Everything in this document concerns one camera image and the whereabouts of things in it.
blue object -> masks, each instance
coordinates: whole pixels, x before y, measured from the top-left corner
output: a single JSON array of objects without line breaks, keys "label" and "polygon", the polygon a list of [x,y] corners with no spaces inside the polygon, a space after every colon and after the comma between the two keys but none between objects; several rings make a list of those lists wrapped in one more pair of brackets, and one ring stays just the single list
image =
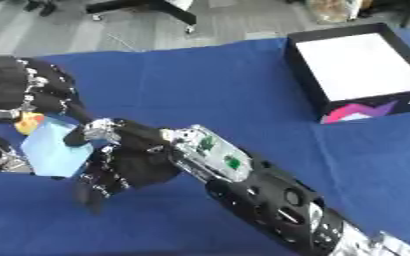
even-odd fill
[{"label": "blue object", "polygon": [[21,149],[38,176],[73,176],[93,153],[93,146],[67,147],[64,137],[76,126],[51,117],[43,122],[21,145]]},{"label": "blue object", "polygon": [[[284,43],[45,59],[76,77],[92,113],[174,128],[203,124],[291,171],[367,232],[410,242],[410,113],[315,123],[282,58]],[[0,134],[16,132],[3,125]],[[99,216],[74,202],[72,187],[72,180],[0,174],[0,254],[292,255],[187,174],[119,194]]]}]

floor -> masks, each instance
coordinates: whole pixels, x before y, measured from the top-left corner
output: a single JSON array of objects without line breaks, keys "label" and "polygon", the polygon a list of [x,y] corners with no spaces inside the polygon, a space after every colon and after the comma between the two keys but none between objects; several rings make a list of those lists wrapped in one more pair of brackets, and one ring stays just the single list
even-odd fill
[{"label": "floor", "polygon": [[[335,26],[317,24],[304,5],[284,0],[196,0],[190,10],[197,14],[199,24],[192,35],[184,33],[182,23],[162,13],[117,11],[95,22],[83,13],[86,0],[63,0],[60,11],[41,18],[38,13],[21,11],[23,1],[0,3],[0,54],[198,47]],[[396,26],[398,17],[380,14],[356,23],[378,21]]]}]

black stand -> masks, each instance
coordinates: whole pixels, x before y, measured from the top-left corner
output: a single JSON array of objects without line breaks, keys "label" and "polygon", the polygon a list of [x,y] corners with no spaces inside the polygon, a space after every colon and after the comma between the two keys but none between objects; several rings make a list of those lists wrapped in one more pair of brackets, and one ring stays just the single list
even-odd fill
[{"label": "black stand", "polygon": [[400,26],[407,27],[410,22],[410,0],[375,0],[372,6],[362,11],[359,15],[361,17],[370,17],[379,12],[400,11],[404,13],[404,17]]},{"label": "black stand", "polygon": [[88,14],[98,14],[138,6],[148,6],[150,9],[167,13],[174,18],[183,21],[188,25],[186,28],[186,33],[188,34],[194,31],[194,27],[197,24],[196,15],[184,11],[165,0],[111,0],[97,4],[89,4],[85,7],[85,10]]}]

light blue cube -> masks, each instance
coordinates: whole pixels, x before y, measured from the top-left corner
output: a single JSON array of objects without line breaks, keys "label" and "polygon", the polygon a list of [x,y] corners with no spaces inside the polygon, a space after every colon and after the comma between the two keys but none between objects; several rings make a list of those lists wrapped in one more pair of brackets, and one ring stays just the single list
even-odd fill
[{"label": "light blue cube", "polygon": [[45,116],[21,149],[38,176],[72,177],[93,153],[89,143],[68,147],[63,138],[76,126]]}]

black box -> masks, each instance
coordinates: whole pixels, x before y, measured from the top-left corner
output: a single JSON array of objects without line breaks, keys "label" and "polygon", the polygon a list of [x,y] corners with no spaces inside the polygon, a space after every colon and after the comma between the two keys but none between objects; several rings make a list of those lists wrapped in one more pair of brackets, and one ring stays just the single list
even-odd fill
[{"label": "black box", "polygon": [[386,24],[290,34],[285,57],[321,123],[410,112],[410,47]]}]

